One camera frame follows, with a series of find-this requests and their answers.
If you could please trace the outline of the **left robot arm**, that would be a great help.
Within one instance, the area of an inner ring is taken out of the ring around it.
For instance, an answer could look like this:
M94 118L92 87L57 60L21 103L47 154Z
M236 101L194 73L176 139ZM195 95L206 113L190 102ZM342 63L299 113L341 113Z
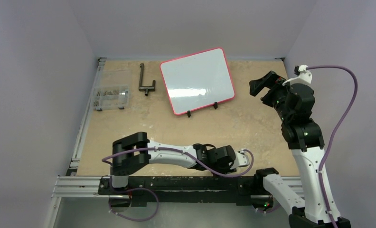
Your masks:
M150 140L146 132L137 132L112 143L112 154L102 159L110 165L110 185L125 189L129 176L148 164L176 165L198 171L208 170L221 177L235 178L249 172L254 164L253 154L232 146L215 147L195 143L176 146Z

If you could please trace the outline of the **pink framed whiteboard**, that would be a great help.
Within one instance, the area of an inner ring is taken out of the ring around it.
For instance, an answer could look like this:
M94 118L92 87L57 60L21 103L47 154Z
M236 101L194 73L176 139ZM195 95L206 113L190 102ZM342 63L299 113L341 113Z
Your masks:
M235 97L235 87L221 47L160 63L171 109L175 115L214 107Z

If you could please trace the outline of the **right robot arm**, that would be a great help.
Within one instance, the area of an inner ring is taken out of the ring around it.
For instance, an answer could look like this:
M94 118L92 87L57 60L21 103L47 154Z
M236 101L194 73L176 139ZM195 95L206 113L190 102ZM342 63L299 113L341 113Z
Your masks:
M257 184L269 192L288 214L292 228L349 228L351 223L341 216L330 190L323 157L324 139L312 118L315 104L308 83L292 83L270 71L249 82L249 93L268 92L262 103L272 107L281 119L281 131L296 161L303 197L295 193L274 168L256 171Z

